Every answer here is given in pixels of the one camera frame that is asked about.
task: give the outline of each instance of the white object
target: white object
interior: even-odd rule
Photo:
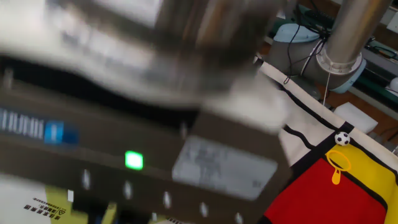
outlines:
[[[243,224],[242,215],[239,214],[239,213],[237,213],[237,214],[235,215],[235,221],[236,221],[236,224]]]
[[[200,213],[201,213],[201,215],[203,216],[203,217],[207,217],[208,216],[208,214],[209,214],[209,208],[208,208],[208,206],[204,203],[204,202],[202,202],[201,204],[200,204]]]
[[[387,29],[394,31],[398,34],[398,12],[396,12],[390,23],[388,23]]]
[[[395,96],[398,96],[398,78],[391,80],[390,85],[386,87],[386,90]]]
[[[338,106],[334,113],[365,134],[371,132],[378,124],[377,121],[349,102]]]
[[[337,145],[346,146],[349,144],[350,137],[347,133],[340,132],[335,135],[335,141]]]
[[[86,190],[89,190],[90,189],[90,172],[88,170],[85,170],[83,172],[83,177],[82,177],[81,181],[83,182],[83,188]]]
[[[189,136],[173,166],[172,178],[183,184],[255,200],[277,168],[278,163],[273,160]]]
[[[169,209],[172,206],[172,199],[168,192],[164,192],[163,204],[166,209]]]
[[[68,202],[73,202],[73,199],[75,198],[74,194],[74,191],[68,190]]]
[[[398,78],[391,80],[390,88],[391,90],[398,91]]]
[[[123,194],[127,200],[130,200],[132,198],[132,187],[130,182],[128,181],[124,183]]]
[[[155,212],[152,212],[152,221],[153,222],[157,221],[157,214]]]

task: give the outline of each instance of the colorful cloth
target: colorful cloth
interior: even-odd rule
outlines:
[[[340,131],[350,133],[354,127],[348,123],[340,128],[333,127],[284,87],[279,87],[297,105],[335,132],[321,144],[313,146],[304,134],[288,126],[284,129],[299,137],[311,151],[291,167],[294,172],[292,179],[264,213],[260,223],[398,223],[397,171],[360,146],[355,139],[351,138],[348,146],[336,145],[335,134]],[[348,172],[342,172],[338,185],[331,181],[335,168],[325,155],[330,150],[343,153],[352,166]],[[330,154],[330,159],[337,166],[347,166],[345,159],[338,154]]]

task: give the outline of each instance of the screw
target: screw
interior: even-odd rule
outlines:
[[[172,199],[168,192],[164,192],[163,204],[166,209],[169,209],[172,206]]]
[[[83,172],[83,188],[86,190],[90,189],[90,172],[88,170],[85,170]]]
[[[242,218],[241,214],[237,213],[235,215],[235,221],[237,224],[243,224],[243,218]]]
[[[208,211],[209,211],[208,206],[204,202],[202,202],[200,204],[201,215],[206,218],[208,216]]]
[[[123,193],[124,193],[124,197],[127,200],[131,199],[131,197],[132,197],[132,187],[131,187],[131,184],[128,181],[126,181],[124,183]]]
[[[157,215],[156,213],[152,212],[152,221],[156,222],[157,221]]]

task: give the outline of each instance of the black cable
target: black cable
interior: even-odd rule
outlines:
[[[314,50],[314,52],[311,54],[308,63],[305,64],[305,66],[304,66],[304,68],[303,68],[302,75],[304,75],[304,73],[305,73],[305,71],[306,71],[306,69],[307,69],[307,67],[308,67],[308,64],[310,63],[312,57],[313,57],[314,55],[319,54],[319,53],[322,51],[323,47],[325,46],[325,43],[326,43],[326,39],[323,39],[323,40],[322,40],[322,48],[321,48],[319,51],[318,51],[319,45],[316,47],[316,49]]]
[[[300,59],[300,60],[297,60],[297,61],[295,61],[294,63],[291,63],[291,66],[289,67],[289,69],[291,70],[292,67],[293,67],[293,65],[295,65],[296,63],[302,62],[302,61],[304,61],[305,59],[308,59],[309,57],[313,57],[313,56],[316,56],[316,55],[320,54],[324,46],[325,46],[325,41],[323,40],[322,47],[321,47],[321,49],[320,49],[319,51],[318,51],[318,48],[319,48],[319,45],[318,45],[318,47],[316,47],[316,49],[314,50],[314,52],[313,52],[311,55],[309,55],[309,56],[307,56],[307,57],[305,57],[305,58],[302,58],[302,59]]]
[[[316,11],[319,11],[319,9],[318,9],[317,5],[314,3],[314,1],[313,1],[313,0],[310,0],[310,2],[311,2],[311,4],[312,4],[313,8],[314,8]]]
[[[293,42],[293,40],[295,39],[296,35],[298,34],[299,30],[300,30],[300,25],[298,25],[298,28],[297,28],[296,33],[294,34],[292,40],[290,40],[290,42],[289,42],[289,44],[288,44],[288,46],[287,46],[287,57],[289,58],[289,64],[290,64],[289,69],[290,69],[290,73],[287,75],[287,78],[286,78],[285,81],[284,81],[284,84],[285,84],[285,85],[289,82],[290,77],[292,76],[292,73],[293,73],[293,70],[292,70],[292,67],[293,67],[293,65],[292,65],[292,59],[290,58],[290,45],[292,44],[292,42]]]

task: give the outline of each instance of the wire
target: wire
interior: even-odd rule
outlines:
[[[393,91],[394,93],[398,93],[398,91],[391,90],[390,88],[386,88],[386,90]]]
[[[313,0],[310,0],[310,2],[311,2],[311,4],[312,4],[313,8],[314,8],[316,11],[319,11],[319,9],[318,9],[317,5],[314,3],[314,1],[313,1]]]
[[[323,40],[322,40],[322,48],[318,51],[318,48],[319,48],[319,45],[318,45],[318,46],[316,47],[316,49],[312,52],[312,54],[310,55],[310,59],[308,60],[308,63],[306,63],[305,66],[304,66],[304,68],[303,68],[303,71],[302,71],[302,73],[301,73],[302,75],[304,75],[305,70],[307,69],[308,64],[310,63],[312,57],[313,57],[314,55],[318,55],[318,54],[322,51],[323,47],[325,46],[325,43],[326,43],[326,39],[323,39]]]
[[[292,58],[290,58],[290,45],[292,45],[292,42],[296,38],[296,35],[298,34],[299,30],[300,30],[300,25],[298,25],[296,33],[294,34],[292,40],[289,42],[289,44],[287,46],[287,57],[289,58],[289,63],[290,63],[290,67],[289,67],[290,73],[287,75],[287,78],[284,81],[285,85],[289,82],[290,77],[292,76],[292,73],[293,73],[293,70],[292,70]]]
[[[330,65],[330,68],[329,68],[328,81],[326,82],[325,96],[323,96],[323,106],[325,106],[326,94],[328,93],[328,85],[329,85],[330,73],[331,73],[331,65]]]

